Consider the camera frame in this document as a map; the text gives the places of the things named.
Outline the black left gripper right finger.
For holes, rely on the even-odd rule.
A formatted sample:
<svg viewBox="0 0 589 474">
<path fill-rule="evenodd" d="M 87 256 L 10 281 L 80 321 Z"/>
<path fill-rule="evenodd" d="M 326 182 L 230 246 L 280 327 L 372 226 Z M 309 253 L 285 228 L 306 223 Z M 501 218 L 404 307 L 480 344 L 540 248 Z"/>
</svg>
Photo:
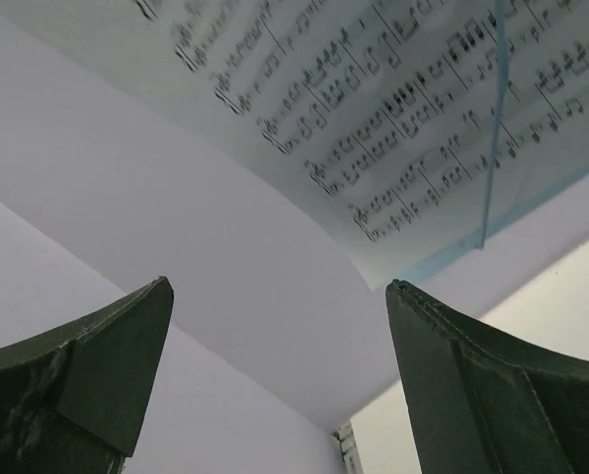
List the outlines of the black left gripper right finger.
<svg viewBox="0 0 589 474">
<path fill-rule="evenodd" d="M 589 473 L 589 360 L 516 338 L 396 280 L 385 291 L 425 473 Z"/>
</svg>

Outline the sheet music pages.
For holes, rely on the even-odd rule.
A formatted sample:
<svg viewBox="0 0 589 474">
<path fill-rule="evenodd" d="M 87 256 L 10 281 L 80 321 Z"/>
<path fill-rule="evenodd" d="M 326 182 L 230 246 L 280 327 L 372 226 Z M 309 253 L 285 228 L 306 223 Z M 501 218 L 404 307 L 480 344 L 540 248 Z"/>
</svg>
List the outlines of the sheet music pages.
<svg viewBox="0 0 589 474">
<path fill-rule="evenodd" d="M 457 125 L 499 1 L 0 1 L 0 16 L 203 136 L 317 222 L 371 287 L 413 262 L 407 168 Z"/>
</svg>

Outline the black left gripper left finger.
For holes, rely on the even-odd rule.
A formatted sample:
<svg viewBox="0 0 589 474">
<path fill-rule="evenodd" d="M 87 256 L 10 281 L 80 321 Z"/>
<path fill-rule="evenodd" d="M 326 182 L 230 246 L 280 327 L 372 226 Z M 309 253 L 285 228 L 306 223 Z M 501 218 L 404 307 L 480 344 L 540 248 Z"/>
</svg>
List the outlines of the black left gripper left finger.
<svg viewBox="0 0 589 474">
<path fill-rule="evenodd" d="M 135 452 L 167 338 L 162 276 L 0 349 L 0 473 L 120 473 Z"/>
</svg>

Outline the blue music stand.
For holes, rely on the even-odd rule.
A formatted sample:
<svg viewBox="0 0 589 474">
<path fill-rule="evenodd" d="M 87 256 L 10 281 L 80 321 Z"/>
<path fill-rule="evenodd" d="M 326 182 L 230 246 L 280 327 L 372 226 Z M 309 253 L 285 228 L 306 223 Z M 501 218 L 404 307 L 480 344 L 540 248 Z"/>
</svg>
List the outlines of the blue music stand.
<svg viewBox="0 0 589 474">
<path fill-rule="evenodd" d="M 423 279 L 589 173 L 589 1 L 499 1 L 453 42 L 475 52 L 457 125 L 401 179 L 396 230 L 426 230 L 406 279 Z"/>
</svg>

